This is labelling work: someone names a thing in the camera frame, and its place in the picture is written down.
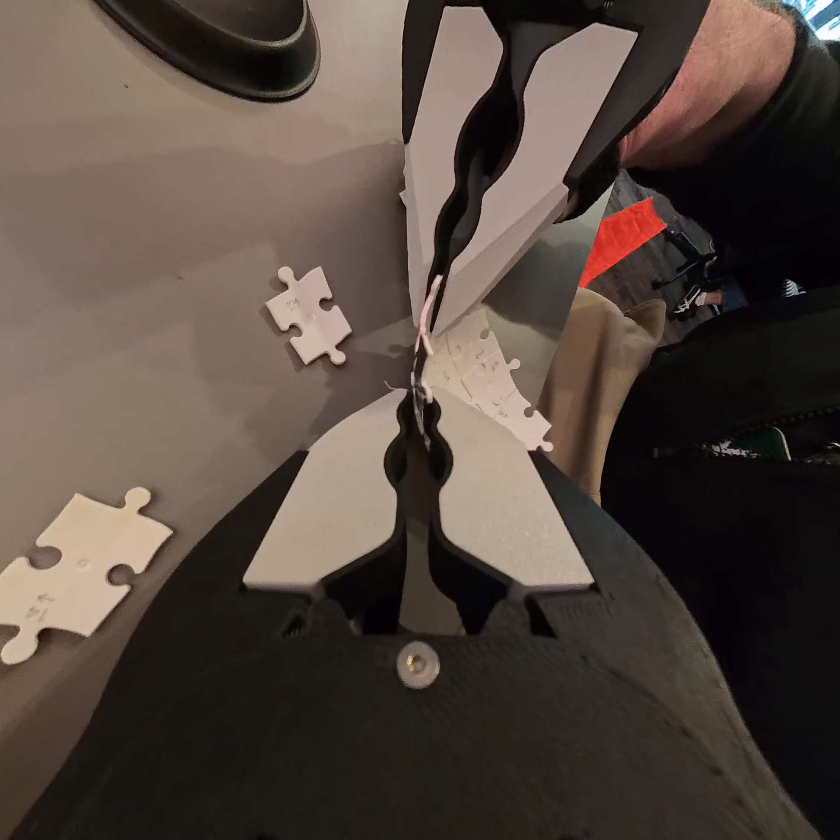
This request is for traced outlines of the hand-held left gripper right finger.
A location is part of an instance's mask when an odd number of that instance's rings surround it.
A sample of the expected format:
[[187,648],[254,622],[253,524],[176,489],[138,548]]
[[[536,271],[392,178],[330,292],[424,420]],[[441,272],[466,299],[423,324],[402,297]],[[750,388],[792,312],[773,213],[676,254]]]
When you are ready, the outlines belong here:
[[436,431],[451,454],[438,493],[441,529],[517,595],[582,591],[594,577],[515,435],[445,390]]

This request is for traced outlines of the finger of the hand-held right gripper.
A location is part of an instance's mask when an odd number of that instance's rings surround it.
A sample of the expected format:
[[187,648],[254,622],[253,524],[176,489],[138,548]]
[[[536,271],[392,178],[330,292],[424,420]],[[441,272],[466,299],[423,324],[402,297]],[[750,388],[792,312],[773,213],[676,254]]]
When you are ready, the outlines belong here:
[[[439,215],[456,187],[455,154],[465,121],[492,86],[502,59],[502,40],[478,6],[411,5],[403,38],[403,117],[409,118],[409,82],[422,61],[410,53],[419,44],[421,24],[433,26],[432,47],[421,72],[412,127],[404,127],[407,276],[413,319],[419,321],[434,269]],[[438,291],[439,308],[429,325],[451,327],[486,294],[500,274],[498,258],[486,257],[506,233],[490,195],[479,200],[479,220],[467,246],[452,262]]]
[[564,208],[564,178],[637,38],[631,29],[593,23],[534,60],[518,147],[484,193],[476,233],[448,273],[436,333],[481,302]]

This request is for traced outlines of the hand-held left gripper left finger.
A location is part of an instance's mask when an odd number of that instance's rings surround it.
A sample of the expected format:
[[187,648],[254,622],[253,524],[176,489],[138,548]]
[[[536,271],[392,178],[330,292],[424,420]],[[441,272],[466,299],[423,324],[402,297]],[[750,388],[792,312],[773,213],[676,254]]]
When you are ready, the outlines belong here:
[[247,589],[322,595],[332,576],[385,545],[397,518],[385,455],[406,396],[389,391],[309,448],[244,574]]

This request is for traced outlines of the partly built white puzzle ball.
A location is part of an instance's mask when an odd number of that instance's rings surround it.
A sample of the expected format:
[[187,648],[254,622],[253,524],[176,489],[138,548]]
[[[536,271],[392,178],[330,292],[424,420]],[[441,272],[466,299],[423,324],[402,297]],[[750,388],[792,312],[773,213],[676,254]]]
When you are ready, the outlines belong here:
[[444,279],[436,276],[419,314],[412,369],[416,422],[426,438],[424,410],[438,389],[457,397],[495,420],[528,450],[553,451],[551,423],[520,393],[511,372],[519,360],[507,361],[482,308],[466,314],[440,336],[432,334],[434,305],[442,296]]

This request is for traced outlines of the white puzzle piece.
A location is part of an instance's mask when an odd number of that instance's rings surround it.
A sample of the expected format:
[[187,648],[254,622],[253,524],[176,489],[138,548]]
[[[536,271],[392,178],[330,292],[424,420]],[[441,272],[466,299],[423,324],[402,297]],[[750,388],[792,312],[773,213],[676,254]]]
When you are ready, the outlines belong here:
[[277,277],[285,290],[266,303],[269,314],[278,328],[287,332],[292,327],[300,334],[290,338],[290,345],[304,364],[327,356],[332,364],[342,365],[346,355],[339,345],[352,333],[352,328],[338,306],[322,308],[332,299],[332,292],[323,269],[311,269],[303,278],[283,266]]
[[1,624],[17,629],[2,646],[4,665],[29,660],[47,629],[89,637],[99,628],[131,588],[111,583],[111,571],[146,572],[173,534],[142,513],[151,499],[141,486],[127,490],[120,507],[77,493],[35,542],[57,550],[58,562],[41,570],[18,557],[2,571]]

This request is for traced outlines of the person's right forearm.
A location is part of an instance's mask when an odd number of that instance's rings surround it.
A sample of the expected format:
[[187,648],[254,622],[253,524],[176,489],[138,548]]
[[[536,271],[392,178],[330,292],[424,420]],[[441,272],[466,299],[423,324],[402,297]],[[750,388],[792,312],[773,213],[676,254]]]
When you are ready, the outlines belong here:
[[625,169],[720,247],[750,303],[838,284],[838,44],[796,10],[791,66],[772,99],[701,163]]

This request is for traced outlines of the person's right hand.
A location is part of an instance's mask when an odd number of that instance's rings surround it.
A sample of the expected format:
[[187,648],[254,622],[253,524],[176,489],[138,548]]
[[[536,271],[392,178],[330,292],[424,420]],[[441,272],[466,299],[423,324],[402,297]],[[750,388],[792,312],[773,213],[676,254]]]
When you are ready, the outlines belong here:
[[618,146],[624,169],[703,162],[772,99],[791,66],[796,24],[782,6],[712,1],[675,80]]

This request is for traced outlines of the orange red sheet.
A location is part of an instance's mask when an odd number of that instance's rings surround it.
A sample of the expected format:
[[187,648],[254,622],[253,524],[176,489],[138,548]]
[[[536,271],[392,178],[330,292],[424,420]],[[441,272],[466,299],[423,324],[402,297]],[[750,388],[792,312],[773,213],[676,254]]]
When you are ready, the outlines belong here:
[[665,229],[666,223],[657,213],[652,196],[604,217],[595,234],[578,287],[587,287]]

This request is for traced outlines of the person's beige trousers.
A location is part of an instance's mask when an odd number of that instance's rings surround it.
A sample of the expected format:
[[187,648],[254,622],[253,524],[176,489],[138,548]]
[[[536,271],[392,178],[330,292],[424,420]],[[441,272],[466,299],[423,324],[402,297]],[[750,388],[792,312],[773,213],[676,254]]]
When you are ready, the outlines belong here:
[[550,423],[549,459],[600,505],[606,451],[619,413],[664,337],[666,304],[627,311],[576,291],[538,402]]

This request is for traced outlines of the black white shoe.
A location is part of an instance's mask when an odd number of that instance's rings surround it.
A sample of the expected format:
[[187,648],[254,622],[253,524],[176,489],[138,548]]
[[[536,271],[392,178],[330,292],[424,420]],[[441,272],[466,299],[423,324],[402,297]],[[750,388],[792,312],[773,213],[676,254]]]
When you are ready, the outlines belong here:
[[684,322],[697,315],[703,308],[710,308],[713,315],[718,315],[722,303],[722,289],[708,289],[702,285],[694,285],[668,312],[667,319],[672,322]]

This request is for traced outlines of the black round bowl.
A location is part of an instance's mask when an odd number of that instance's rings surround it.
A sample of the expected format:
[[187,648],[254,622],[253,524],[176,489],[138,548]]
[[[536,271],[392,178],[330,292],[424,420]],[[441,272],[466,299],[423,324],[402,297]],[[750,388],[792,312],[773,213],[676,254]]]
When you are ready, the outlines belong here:
[[306,1],[97,1],[171,67],[230,96],[283,102],[307,92],[321,64]]

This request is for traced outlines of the person's black jacket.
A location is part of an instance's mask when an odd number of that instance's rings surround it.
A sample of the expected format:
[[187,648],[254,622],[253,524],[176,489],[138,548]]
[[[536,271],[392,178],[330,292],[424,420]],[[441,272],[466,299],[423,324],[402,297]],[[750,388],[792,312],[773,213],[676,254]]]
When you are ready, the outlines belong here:
[[838,287],[767,301],[657,351],[601,483],[824,838],[839,809],[838,304]]

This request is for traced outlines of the black metal frame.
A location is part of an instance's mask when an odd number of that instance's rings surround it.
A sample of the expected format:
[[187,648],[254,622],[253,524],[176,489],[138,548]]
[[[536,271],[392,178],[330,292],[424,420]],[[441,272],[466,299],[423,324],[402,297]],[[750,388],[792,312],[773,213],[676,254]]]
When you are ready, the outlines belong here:
[[709,237],[707,246],[701,248],[678,226],[667,226],[661,235],[677,248],[684,261],[672,276],[654,279],[650,284],[652,290],[659,291],[678,280],[698,284],[705,291],[722,289],[724,278],[722,268],[715,268],[718,251],[713,238]]

